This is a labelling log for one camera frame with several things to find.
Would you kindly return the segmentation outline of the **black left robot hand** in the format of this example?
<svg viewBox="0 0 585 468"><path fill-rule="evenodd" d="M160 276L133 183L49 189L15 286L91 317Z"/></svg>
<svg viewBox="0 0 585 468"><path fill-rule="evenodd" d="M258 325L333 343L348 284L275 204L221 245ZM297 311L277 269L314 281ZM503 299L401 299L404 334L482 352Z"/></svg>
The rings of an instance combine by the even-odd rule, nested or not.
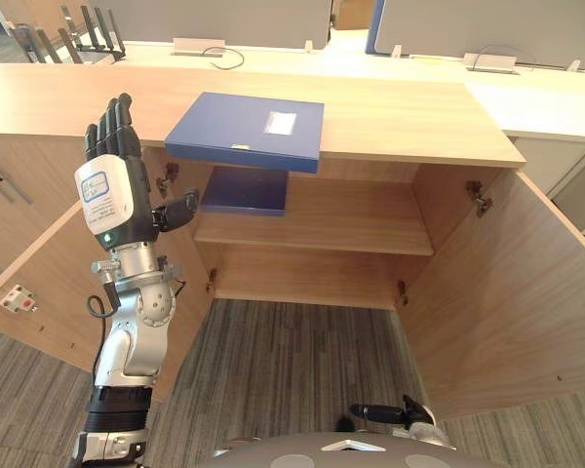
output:
<svg viewBox="0 0 585 468"><path fill-rule="evenodd" d="M112 98L96 123L84 134L85 162L74 174L85 222L101 247L112 252L123 246L155 243L161 233L188 224L198 211L199 191L156 208L133 127L132 98Z"/></svg>

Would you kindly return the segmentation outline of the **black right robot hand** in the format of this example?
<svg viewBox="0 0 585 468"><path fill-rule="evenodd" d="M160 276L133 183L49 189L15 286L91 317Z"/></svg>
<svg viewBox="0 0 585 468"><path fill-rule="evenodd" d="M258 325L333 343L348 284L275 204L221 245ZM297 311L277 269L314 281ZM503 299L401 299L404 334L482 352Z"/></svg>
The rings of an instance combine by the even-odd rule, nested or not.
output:
<svg viewBox="0 0 585 468"><path fill-rule="evenodd" d="M403 407L352 404L349 411L366 421L402 426L405 429L410 429L414 423L436 424L432 411L411 396L404 394L403 404Z"/></svg>

